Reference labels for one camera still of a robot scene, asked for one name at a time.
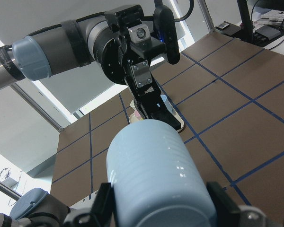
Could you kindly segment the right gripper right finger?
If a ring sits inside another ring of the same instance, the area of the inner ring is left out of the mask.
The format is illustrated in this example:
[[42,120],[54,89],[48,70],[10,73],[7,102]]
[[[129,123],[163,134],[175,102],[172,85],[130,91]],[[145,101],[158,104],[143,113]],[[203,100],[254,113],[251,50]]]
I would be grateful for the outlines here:
[[269,219],[259,208],[237,205],[217,182],[207,182],[207,191],[216,209],[218,227],[284,227]]

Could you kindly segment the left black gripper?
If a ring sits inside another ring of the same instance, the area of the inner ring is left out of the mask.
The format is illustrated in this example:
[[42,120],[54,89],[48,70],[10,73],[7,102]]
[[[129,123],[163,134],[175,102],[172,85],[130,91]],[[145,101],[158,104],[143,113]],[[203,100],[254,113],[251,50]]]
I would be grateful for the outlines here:
[[127,85],[140,116],[167,123],[175,130],[180,121],[167,109],[161,89],[150,72],[151,60],[165,53],[165,44],[152,37],[141,5],[125,5],[105,12],[94,26],[94,60],[106,77]]

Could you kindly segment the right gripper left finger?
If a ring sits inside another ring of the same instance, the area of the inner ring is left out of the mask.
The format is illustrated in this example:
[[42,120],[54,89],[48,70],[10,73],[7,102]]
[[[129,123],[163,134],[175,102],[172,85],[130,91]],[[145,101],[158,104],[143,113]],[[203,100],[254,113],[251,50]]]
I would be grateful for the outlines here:
[[90,208],[79,209],[67,215],[63,227],[109,227],[115,206],[111,183],[102,183]]

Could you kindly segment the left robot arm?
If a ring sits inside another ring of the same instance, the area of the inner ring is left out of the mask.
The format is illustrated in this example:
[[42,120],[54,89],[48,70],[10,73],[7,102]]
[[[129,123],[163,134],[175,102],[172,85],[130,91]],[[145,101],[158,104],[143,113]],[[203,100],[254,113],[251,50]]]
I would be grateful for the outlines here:
[[180,121],[161,99],[151,61],[169,64],[180,53],[173,12],[160,0],[152,16],[141,5],[125,5],[35,31],[0,47],[0,90],[23,79],[36,81],[97,62],[112,82],[128,86],[143,119],[163,121],[175,130]]

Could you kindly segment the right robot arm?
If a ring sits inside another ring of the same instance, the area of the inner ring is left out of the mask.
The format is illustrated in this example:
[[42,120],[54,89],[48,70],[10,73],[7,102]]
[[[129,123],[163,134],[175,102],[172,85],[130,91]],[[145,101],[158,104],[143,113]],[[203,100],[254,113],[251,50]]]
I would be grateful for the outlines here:
[[[214,209],[206,214],[188,206],[165,206],[157,210],[135,211],[134,227],[284,227],[253,206],[237,205],[217,182],[206,189]],[[119,218],[115,191],[102,183],[93,203],[81,209],[70,208],[48,192],[35,188],[18,198],[9,215],[0,213],[0,227],[108,227],[124,226]]]

